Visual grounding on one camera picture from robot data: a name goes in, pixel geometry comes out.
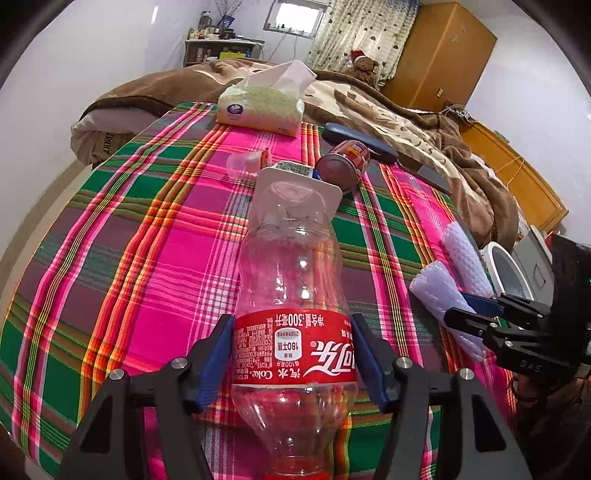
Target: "blue gripper pad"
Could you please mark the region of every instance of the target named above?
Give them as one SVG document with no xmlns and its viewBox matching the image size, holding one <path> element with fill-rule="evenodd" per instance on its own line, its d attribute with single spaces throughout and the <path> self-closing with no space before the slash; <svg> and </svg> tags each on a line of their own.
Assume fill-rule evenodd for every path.
<svg viewBox="0 0 591 480">
<path fill-rule="evenodd" d="M 192 366 L 198 374 L 195 402 L 200 411 L 205 410 L 217 396 L 232 354 L 233 330 L 234 317 L 222 315 L 211 335 L 197 342 L 191 349 L 193 352 L 194 349 L 197 350 L 200 342 L 204 343 L 203 349 L 199 348 L 199 351 L 195 352 L 201 361 Z"/>
<path fill-rule="evenodd" d="M 472 309 L 483 317 L 494 318 L 503 316 L 503 307 L 495 300 L 479 297 L 478 295 L 471 295 L 469 293 L 462 293 L 462 297 Z"/>
<path fill-rule="evenodd" d="M 381 412 L 391 411 L 391 404 L 398 400 L 400 385 L 391 385 L 397 358 L 392 346 L 376 337 L 363 315 L 354 314 L 351 318 L 355 364 L 367 388 L 369 398 Z"/>
</svg>

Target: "window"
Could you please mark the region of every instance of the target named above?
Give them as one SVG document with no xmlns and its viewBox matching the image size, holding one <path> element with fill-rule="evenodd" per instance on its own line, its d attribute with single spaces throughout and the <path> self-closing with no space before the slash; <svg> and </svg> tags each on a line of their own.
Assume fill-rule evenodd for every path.
<svg viewBox="0 0 591 480">
<path fill-rule="evenodd" d="M 314 38 L 328 0 L 275 0 L 264 30 Z"/>
</svg>

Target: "wooden wardrobe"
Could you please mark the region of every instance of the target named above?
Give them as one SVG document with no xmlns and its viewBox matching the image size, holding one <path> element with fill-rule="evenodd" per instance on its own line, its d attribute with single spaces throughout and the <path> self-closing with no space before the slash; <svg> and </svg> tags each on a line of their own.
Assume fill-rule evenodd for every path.
<svg viewBox="0 0 591 480">
<path fill-rule="evenodd" d="M 460 4 L 423 5 L 382 93 L 400 106 L 433 112 L 446 102 L 466 105 L 495 43 Z"/>
</svg>

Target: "robotic arm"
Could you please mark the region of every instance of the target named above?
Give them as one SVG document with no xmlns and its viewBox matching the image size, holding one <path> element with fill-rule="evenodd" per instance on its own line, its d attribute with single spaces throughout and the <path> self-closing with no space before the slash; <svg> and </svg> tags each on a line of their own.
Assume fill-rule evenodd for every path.
<svg viewBox="0 0 591 480">
<path fill-rule="evenodd" d="M 493 300 L 464 294 L 477 314 L 450 309 L 444 318 L 448 327 L 481 337 L 497 365 L 529 377 L 544 396 L 591 373 L 591 248 L 553 237 L 552 269 L 551 307 L 507 294 Z M 494 317 L 518 329 L 500 328 Z"/>
<path fill-rule="evenodd" d="M 191 414 L 214 401 L 231 352 L 234 318 L 223 315 L 187 357 L 159 371 L 109 374 L 70 439 L 58 480 L 147 480 L 143 407 L 155 407 L 169 480 L 213 480 Z M 428 407 L 441 405 L 437 477 L 530 480 L 527 464 L 493 399 L 474 372 L 426 372 L 397 356 L 360 314 L 352 316 L 359 373 L 370 399 L 392 416 L 375 480 L 418 480 Z"/>
</svg>

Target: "foam sponge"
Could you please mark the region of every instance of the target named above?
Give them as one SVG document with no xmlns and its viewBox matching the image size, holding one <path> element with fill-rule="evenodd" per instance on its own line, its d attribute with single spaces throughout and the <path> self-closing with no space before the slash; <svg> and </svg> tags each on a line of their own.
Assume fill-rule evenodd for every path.
<svg viewBox="0 0 591 480">
<path fill-rule="evenodd" d="M 495 292 L 482 267 L 478 252 L 459 223 L 452 222 L 447 226 L 443 233 L 443 244 L 462 278 L 464 290 L 487 299 L 494 296 Z"/>
<path fill-rule="evenodd" d="M 410 283 L 410 291 L 421 301 L 437 321 L 452 333 L 456 342 L 475 361 L 484 359 L 482 339 L 448 328 L 443 318 L 452 307 L 475 313 L 457 290 L 456 283 L 439 260 L 423 268 Z"/>
</svg>

